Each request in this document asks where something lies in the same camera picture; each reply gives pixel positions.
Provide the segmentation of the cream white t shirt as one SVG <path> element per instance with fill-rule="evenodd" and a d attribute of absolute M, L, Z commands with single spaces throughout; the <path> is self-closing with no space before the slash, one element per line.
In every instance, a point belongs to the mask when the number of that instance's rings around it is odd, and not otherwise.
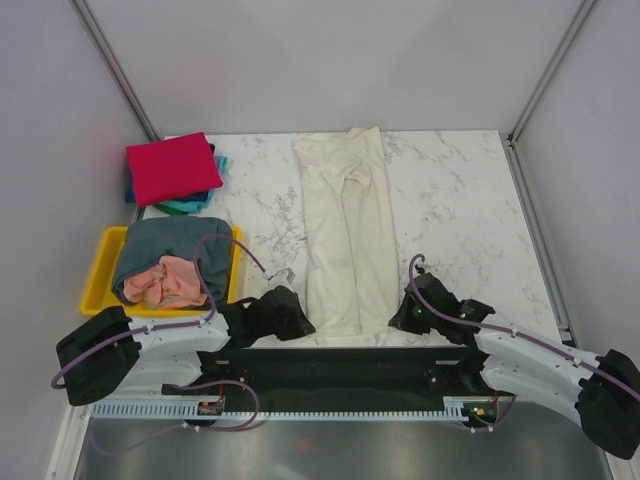
<path fill-rule="evenodd" d="M 399 308 L 396 237 L 379 128 L 293 144 L 308 247 L 306 306 L 321 337 L 384 332 Z"/>

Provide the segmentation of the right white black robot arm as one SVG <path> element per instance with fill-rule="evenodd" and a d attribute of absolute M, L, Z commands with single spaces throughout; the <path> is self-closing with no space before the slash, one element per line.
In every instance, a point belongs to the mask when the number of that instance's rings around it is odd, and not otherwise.
<path fill-rule="evenodd" d="M 639 448 L 639 369 L 625 354 L 604 355 L 549 340 L 474 299 L 457 299 L 432 274 L 412 278 L 390 326 L 437 331 L 478 352 L 458 368 L 467 392 L 487 387 L 561 414 L 596 446 L 630 460 Z"/>

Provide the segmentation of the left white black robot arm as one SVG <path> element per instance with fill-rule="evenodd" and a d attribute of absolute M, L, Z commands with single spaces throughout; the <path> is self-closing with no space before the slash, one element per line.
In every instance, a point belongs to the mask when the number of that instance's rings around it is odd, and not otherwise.
<path fill-rule="evenodd" d="M 219 369 L 201 353 L 238 350 L 274 336 L 280 341 L 310 336 L 316 328 L 299 297 L 280 285 L 259 298 L 223 303 L 214 313 L 154 320 L 108 307 L 56 345 L 60 371 L 51 381 L 72 406 L 101 401 L 116 392 L 175 385 L 208 393 Z"/>

